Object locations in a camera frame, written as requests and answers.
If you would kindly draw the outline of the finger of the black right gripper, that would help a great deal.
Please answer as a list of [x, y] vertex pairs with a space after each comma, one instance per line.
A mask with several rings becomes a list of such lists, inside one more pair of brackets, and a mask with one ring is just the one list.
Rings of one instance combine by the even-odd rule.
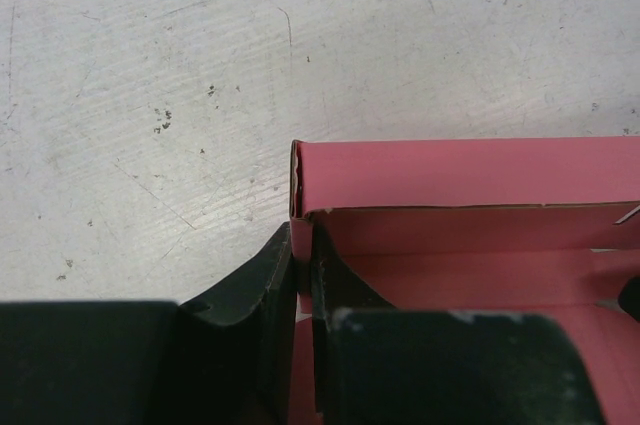
[[634, 320], [640, 320], [640, 277], [633, 277], [626, 282], [618, 294], [617, 303]]

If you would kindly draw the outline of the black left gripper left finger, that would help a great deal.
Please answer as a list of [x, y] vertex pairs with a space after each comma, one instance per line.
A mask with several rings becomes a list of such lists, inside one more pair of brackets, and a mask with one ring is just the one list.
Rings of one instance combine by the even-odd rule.
[[196, 297], [5, 302], [5, 424], [283, 424], [296, 290], [290, 230]]

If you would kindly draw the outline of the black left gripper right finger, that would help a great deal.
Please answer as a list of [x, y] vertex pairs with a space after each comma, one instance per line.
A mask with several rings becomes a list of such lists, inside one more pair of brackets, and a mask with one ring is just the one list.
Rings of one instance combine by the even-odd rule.
[[601, 424], [581, 357], [548, 317], [402, 311], [312, 239], [315, 407], [327, 424]]

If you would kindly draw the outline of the pink cardboard box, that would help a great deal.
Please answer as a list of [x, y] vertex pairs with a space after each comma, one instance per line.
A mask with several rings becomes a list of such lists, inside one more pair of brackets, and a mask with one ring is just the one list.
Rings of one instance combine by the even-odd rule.
[[303, 273], [318, 223], [398, 307], [552, 316], [638, 422], [639, 326], [603, 305], [639, 272], [637, 138], [296, 141], [290, 223]]

